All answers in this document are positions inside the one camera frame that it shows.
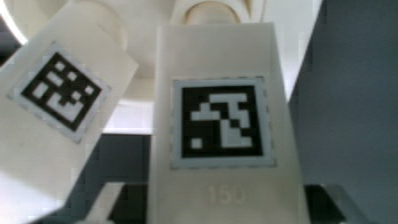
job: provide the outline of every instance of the black square pattern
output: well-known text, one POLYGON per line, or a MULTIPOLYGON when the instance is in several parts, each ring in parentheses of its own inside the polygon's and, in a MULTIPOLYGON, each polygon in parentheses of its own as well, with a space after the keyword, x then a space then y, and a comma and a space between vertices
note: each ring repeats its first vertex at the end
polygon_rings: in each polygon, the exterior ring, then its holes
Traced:
POLYGON ((21 91, 21 96, 74 132, 85 119, 101 88, 55 53, 21 91))
POLYGON ((261 156, 252 85, 181 89, 181 158, 261 156))

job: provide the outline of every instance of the white cylinder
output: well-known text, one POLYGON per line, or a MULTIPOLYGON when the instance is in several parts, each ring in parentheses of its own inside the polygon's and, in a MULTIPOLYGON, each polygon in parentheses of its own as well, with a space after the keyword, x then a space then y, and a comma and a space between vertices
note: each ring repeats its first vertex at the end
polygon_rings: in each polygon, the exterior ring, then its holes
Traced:
POLYGON ((108 34, 122 50, 128 48, 128 31, 113 9, 94 0, 76 0, 78 9, 90 16, 103 32, 108 34))
POLYGON ((231 7, 218 2, 197 4, 186 13, 186 24, 236 23, 236 15, 231 7))

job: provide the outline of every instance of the gray background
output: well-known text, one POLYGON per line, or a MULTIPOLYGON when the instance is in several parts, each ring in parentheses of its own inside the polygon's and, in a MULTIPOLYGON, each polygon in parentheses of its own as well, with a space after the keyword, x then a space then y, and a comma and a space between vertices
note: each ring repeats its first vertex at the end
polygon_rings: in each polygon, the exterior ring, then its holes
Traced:
MULTIPOLYGON (((332 183, 371 221, 398 223, 398 1, 325 0, 289 102, 305 183, 332 183)), ((0 60, 17 44, 0 25, 0 60)), ((147 136, 97 143, 65 208, 83 218, 104 181, 145 181, 147 136)))

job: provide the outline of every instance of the dark gray panel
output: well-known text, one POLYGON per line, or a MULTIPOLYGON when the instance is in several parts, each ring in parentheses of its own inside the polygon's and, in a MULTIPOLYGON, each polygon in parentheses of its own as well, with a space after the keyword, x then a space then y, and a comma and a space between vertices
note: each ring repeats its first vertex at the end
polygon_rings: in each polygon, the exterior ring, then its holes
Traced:
POLYGON ((339 184, 398 223, 398 1, 327 0, 291 114, 305 183, 339 184))

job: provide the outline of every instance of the printed number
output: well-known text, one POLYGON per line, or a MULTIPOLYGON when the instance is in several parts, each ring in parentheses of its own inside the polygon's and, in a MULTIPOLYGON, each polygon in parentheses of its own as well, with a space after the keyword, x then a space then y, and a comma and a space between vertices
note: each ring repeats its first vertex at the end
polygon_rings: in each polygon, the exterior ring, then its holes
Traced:
POLYGON ((241 204, 245 202, 245 193, 238 186, 209 186, 209 202, 211 204, 241 204))

